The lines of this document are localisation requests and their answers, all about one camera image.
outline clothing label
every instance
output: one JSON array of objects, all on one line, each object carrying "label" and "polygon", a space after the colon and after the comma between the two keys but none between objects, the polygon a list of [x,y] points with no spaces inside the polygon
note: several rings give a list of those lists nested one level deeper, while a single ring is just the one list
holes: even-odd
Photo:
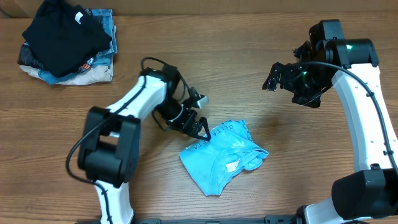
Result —
[{"label": "clothing label", "polygon": [[231,163],[229,163],[229,164],[227,164],[226,165],[226,170],[228,171],[228,172],[234,172],[234,171],[236,171],[236,168],[238,167],[238,164],[239,164],[239,161],[240,161],[241,159],[238,159],[237,161],[235,161],[235,162],[231,162]]},{"label": "clothing label", "polygon": [[80,18],[82,18],[82,17],[83,17],[83,14],[82,14],[81,12],[76,13],[76,15],[75,15],[75,20],[76,20],[76,22],[78,22],[79,24],[81,24],[81,23],[80,23]]}]

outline wooden tabletop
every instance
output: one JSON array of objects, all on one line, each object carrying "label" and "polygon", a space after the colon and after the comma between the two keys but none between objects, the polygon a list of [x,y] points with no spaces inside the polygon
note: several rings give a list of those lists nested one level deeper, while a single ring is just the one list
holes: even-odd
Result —
[{"label": "wooden tabletop", "polygon": [[327,198],[335,180],[353,173],[351,138],[335,90],[322,96],[318,109],[291,103],[290,92],[261,90],[272,64],[295,62],[292,49],[308,40],[309,28],[321,19],[340,19],[347,39],[374,42],[384,99],[398,131],[396,12],[117,17],[114,80],[90,86],[50,86],[26,75],[16,61],[31,19],[0,19],[0,223],[100,217],[94,188],[67,176],[65,158],[81,137],[88,110],[127,93],[145,56],[177,66],[190,86],[209,96],[200,114],[210,128],[245,119],[269,157],[257,170],[236,176],[221,196],[205,197],[178,157],[193,140],[163,133],[148,118],[130,182],[138,218],[259,218],[293,214]]}]

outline robotic arm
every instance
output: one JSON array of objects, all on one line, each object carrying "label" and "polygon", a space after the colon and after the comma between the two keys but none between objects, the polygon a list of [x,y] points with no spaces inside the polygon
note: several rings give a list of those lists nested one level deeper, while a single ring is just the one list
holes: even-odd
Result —
[{"label": "robotic arm", "polygon": [[[189,88],[176,67],[157,61],[164,64],[162,70],[142,69],[138,83],[118,102],[106,109],[93,107],[88,112],[78,166],[96,187],[102,210],[100,223],[132,222],[134,212],[129,202],[129,181],[139,158],[141,121],[151,111],[153,116],[154,111],[162,115],[167,130],[206,141],[211,138],[206,118],[196,121],[197,112],[191,109],[204,107],[208,97]],[[182,104],[173,98],[180,80],[189,93]],[[199,135],[202,128],[206,137]],[[100,136],[109,135],[118,138],[117,145],[101,141]]]},{"label": "robotic arm", "polygon": [[328,199],[298,209],[289,223],[357,223],[397,215],[398,157],[393,150],[398,142],[382,97],[373,43],[346,40],[338,20],[321,21],[294,55],[298,63],[273,65],[263,89],[276,91],[280,84],[294,93],[293,103],[318,108],[322,93],[333,86],[348,121],[355,173],[337,180]]}]

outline pile of folded clothes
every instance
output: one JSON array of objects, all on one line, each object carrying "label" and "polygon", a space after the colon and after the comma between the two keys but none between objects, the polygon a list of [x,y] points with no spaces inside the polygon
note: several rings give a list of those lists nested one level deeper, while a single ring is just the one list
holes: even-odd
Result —
[{"label": "pile of folded clothes", "polygon": [[112,9],[45,0],[22,34],[26,42],[18,64],[50,85],[111,82],[113,55],[118,52],[115,33]]}]

